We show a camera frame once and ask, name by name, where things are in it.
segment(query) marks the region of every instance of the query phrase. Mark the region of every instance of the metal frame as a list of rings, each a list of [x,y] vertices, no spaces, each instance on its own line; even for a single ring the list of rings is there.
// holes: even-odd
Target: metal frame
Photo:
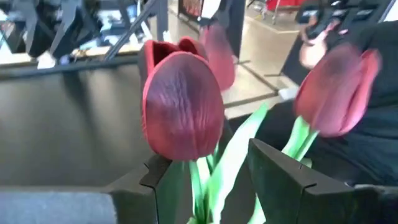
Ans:
[[[111,47],[98,47],[89,49],[83,53],[76,49],[72,57],[76,58],[75,63],[67,65],[56,65],[52,68],[37,69],[37,60],[27,54],[8,55],[7,62],[0,62],[0,80],[16,78],[27,78],[40,75],[50,75],[54,73],[68,73],[79,70],[92,70],[96,68],[106,68],[122,64],[137,63],[137,52],[142,45],[126,45],[129,36],[141,26],[150,16],[157,16],[157,39],[163,40],[163,33],[168,31],[167,1],[150,0],[146,8],[131,24],[119,41]]]

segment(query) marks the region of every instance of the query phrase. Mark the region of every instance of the red object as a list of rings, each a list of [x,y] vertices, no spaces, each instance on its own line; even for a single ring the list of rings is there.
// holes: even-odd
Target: red object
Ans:
[[[191,52],[195,55],[199,55],[208,61],[206,50],[199,41],[192,39],[191,37],[182,37],[178,43],[180,50],[185,52]]]
[[[182,45],[185,51],[151,40],[144,46],[142,127],[152,150],[186,161],[214,152],[224,106],[208,62],[195,48]]]
[[[380,66],[379,54],[362,55],[349,44],[328,53],[307,75],[295,99],[295,112],[324,137],[350,131],[366,111]]]
[[[306,0],[280,0],[279,7],[286,6],[301,6],[301,4]],[[275,11],[278,0],[267,0],[267,10]]]
[[[204,28],[200,36],[221,91],[229,89],[235,81],[233,52],[225,30],[218,23]]]

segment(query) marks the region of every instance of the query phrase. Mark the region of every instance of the person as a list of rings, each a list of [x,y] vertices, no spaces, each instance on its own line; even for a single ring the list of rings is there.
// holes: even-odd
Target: person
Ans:
[[[337,32],[337,24],[332,22],[313,40],[302,33],[300,62],[304,67],[313,68],[330,49],[349,42],[362,52],[377,49],[382,68],[362,120],[343,136],[318,136],[307,157],[313,161],[313,169],[351,186],[398,186],[398,21],[375,24],[358,33]],[[232,119],[229,123],[235,128],[247,117]],[[295,119],[293,101],[279,103],[268,112],[256,138],[281,150],[290,137]]]

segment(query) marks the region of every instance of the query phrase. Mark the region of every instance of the green leaf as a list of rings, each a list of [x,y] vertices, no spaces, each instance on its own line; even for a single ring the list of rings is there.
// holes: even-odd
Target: green leaf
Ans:
[[[262,211],[259,197],[256,194],[256,201],[254,202],[254,212],[248,224],[263,224],[264,222],[266,222],[266,216],[264,215],[264,211]]]
[[[267,105],[264,104],[238,128],[208,181],[206,197],[214,224],[221,220],[225,199],[232,190],[236,176],[248,154],[249,139],[255,137],[266,114]]]

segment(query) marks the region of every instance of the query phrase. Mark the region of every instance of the floor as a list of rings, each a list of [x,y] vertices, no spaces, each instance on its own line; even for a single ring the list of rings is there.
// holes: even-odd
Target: floor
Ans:
[[[271,15],[265,20],[258,15],[254,7],[246,9],[239,59],[242,63],[237,66],[234,85],[223,93],[228,118],[252,113],[263,103],[272,107],[281,101],[278,90],[296,86],[279,75],[298,34],[294,18],[291,14],[281,14],[277,24],[272,25]],[[195,24],[183,16],[177,17],[177,1],[173,0],[169,2],[169,27],[173,41],[184,35],[198,37]]]

